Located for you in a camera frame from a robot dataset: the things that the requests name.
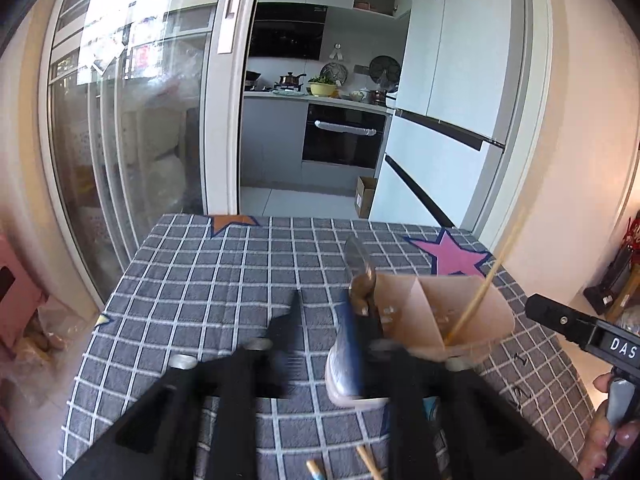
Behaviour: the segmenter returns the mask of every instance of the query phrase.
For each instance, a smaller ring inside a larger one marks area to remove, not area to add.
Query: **yellow bowl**
[[[337,89],[336,85],[327,85],[324,83],[309,83],[311,86],[311,93],[316,97],[329,97],[334,94]]]

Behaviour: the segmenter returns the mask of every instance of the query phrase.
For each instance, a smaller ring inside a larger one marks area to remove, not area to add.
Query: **pink plastic object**
[[[42,300],[42,291],[0,235],[0,341],[12,348]]]

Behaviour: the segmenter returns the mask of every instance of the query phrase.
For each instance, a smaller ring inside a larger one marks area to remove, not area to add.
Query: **countertop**
[[[245,99],[290,99],[295,101],[306,101],[308,103],[326,104],[331,106],[337,106],[340,108],[352,108],[354,110],[363,110],[365,112],[373,112],[375,114],[384,114],[391,116],[395,110],[393,108],[386,108],[383,106],[372,105],[369,103],[359,103],[348,99],[339,99],[334,97],[316,97],[313,95],[280,95],[272,92],[244,92]]]
[[[450,229],[461,250],[485,248]],[[381,272],[429,274],[432,256],[409,238],[435,242],[440,227],[366,220],[165,215],[142,243],[94,329],[74,380],[62,428],[62,474],[166,369],[174,352],[209,360],[264,333],[287,309],[292,289],[304,309],[289,399],[258,402],[260,480],[308,478],[314,458],[334,479],[364,478],[358,444],[386,465],[384,408],[340,409],[327,397],[324,365],[338,326],[335,307],[349,279],[342,245],[357,234]],[[487,273],[488,255],[479,270]],[[515,317],[514,333],[478,368],[481,375],[572,463],[593,406],[571,359],[551,330],[524,316],[524,292],[501,269],[494,284]],[[196,460],[203,478],[215,410],[203,410]],[[441,467],[448,454],[436,440]]]

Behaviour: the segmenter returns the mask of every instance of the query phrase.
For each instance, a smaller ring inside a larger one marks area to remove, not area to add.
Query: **human hand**
[[[609,391],[609,384],[613,376],[604,374],[593,381],[593,385],[602,393]],[[595,476],[595,470],[601,469],[607,463],[607,446],[610,443],[611,425],[607,420],[607,401],[605,400],[593,418],[591,427],[586,435],[584,447],[578,460],[578,471],[585,480]],[[640,433],[640,420],[624,425],[616,431],[616,441],[623,447],[630,447]]]

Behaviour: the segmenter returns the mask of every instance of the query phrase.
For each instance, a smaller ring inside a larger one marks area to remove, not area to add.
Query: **kitchen backsplash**
[[[369,66],[376,56],[391,56],[402,64],[408,23],[408,17],[398,21],[391,17],[371,16],[357,9],[330,7],[319,61],[250,57],[247,69],[261,74],[258,84],[263,86],[273,86],[287,72],[293,72],[294,75],[306,73],[307,77],[302,79],[306,87],[309,78],[318,75],[326,63],[335,61],[342,63],[349,71],[343,91],[376,89],[376,84],[368,75],[354,73],[353,67],[357,64]],[[329,58],[336,43],[341,45],[342,61]]]

